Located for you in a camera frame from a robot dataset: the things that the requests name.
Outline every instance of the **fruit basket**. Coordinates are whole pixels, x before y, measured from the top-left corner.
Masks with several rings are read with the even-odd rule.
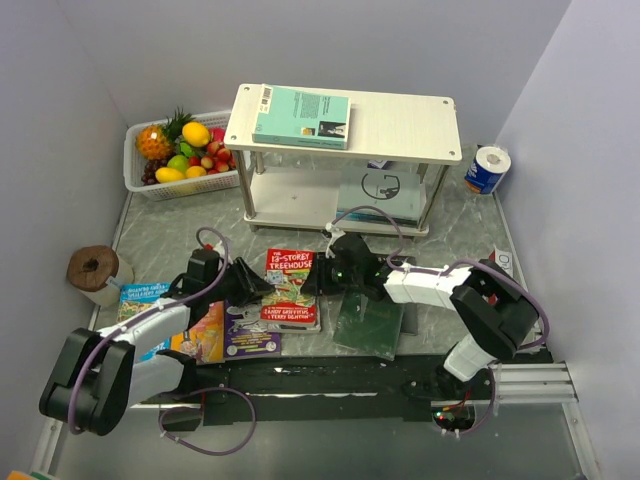
[[[210,127],[226,128],[231,116],[230,111],[202,113],[194,115],[194,119]],[[139,123],[127,130],[124,140],[124,184],[127,190],[141,193],[151,200],[167,200],[170,198],[184,197],[196,193],[212,192],[224,188],[237,187],[239,185],[238,172],[233,170],[216,175],[205,175],[203,177],[190,178],[171,183],[160,183],[157,185],[144,185],[141,177],[147,160],[138,152],[136,148],[136,136],[149,125],[164,125],[167,120],[156,122]],[[246,168],[249,168],[247,152],[244,155]]]

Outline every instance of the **gray wall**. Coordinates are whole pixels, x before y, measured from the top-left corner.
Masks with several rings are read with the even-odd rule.
[[[527,281],[607,479],[638,478],[640,4],[574,0],[498,143]]]
[[[495,140],[569,0],[59,0],[130,124],[232,105],[240,83],[456,99]]]
[[[125,124],[54,0],[0,15],[0,476],[27,469],[38,399],[91,305],[65,282],[78,247],[110,242]]]

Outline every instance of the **purple book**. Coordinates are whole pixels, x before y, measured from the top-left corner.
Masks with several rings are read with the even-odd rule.
[[[225,304],[225,360],[280,355],[280,334],[267,331],[260,321],[260,309],[260,304],[246,307]]]

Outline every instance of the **gray table surface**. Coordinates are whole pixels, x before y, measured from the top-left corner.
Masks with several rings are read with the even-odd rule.
[[[464,174],[475,148],[465,148],[463,154],[463,162],[451,169],[446,180],[440,202],[430,219],[429,235],[405,241],[403,254],[415,256],[421,266],[441,267],[459,258],[486,258],[494,247],[510,250],[496,199],[491,195],[473,194],[464,183]],[[344,163],[345,160],[333,158],[265,155],[266,168],[277,164],[331,169],[340,168]],[[415,168],[415,165],[401,163],[392,166],[392,169],[403,170]],[[435,175],[435,170],[435,166],[429,168],[428,182]],[[264,273],[267,248],[324,250],[326,247],[326,240],[319,232],[262,228],[252,233],[243,221],[243,214],[238,188],[162,202],[134,194],[126,212],[117,252],[133,266],[136,283],[152,283],[170,282],[185,270],[191,251],[197,247],[195,232],[204,225],[215,227],[227,236],[231,240],[232,256],[242,256],[259,274]],[[210,241],[215,243],[213,235]],[[391,252],[398,245],[398,239],[390,236],[367,236],[366,241],[377,253]],[[282,354],[355,354],[332,341],[340,304],[339,298],[321,299],[322,332],[283,335]],[[95,328],[113,325],[116,311],[117,305],[100,309]],[[401,335],[398,354],[446,353],[467,333],[460,317],[453,311],[420,305],[418,319],[419,334]]]

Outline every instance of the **shelf leg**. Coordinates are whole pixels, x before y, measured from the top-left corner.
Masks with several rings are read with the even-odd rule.
[[[427,168],[429,168],[428,163],[421,163],[418,165],[417,174],[420,176],[420,183],[424,182],[424,176],[427,174]]]
[[[253,152],[256,155],[256,173],[262,175],[264,173],[264,158],[262,152]]]
[[[253,206],[253,197],[251,197],[251,183],[249,182],[249,174],[247,173],[247,167],[244,163],[244,156],[241,150],[233,150],[233,158],[236,161],[236,169],[238,170],[238,177],[240,180],[240,191],[242,192],[242,200],[244,201],[244,209],[247,217],[254,218],[256,216],[256,209]]]
[[[429,222],[429,217],[433,213],[433,207],[436,202],[440,198],[442,194],[442,189],[444,187],[444,181],[447,178],[447,173],[449,173],[449,165],[441,165],[438,169],[438,173],[436,174],[436,180],[433,184],[433,193],[427,199],[427,204],[424,206],[422,210],[422,215],[420,215],[420,220],[418,220],[418,230],[423,231]]]

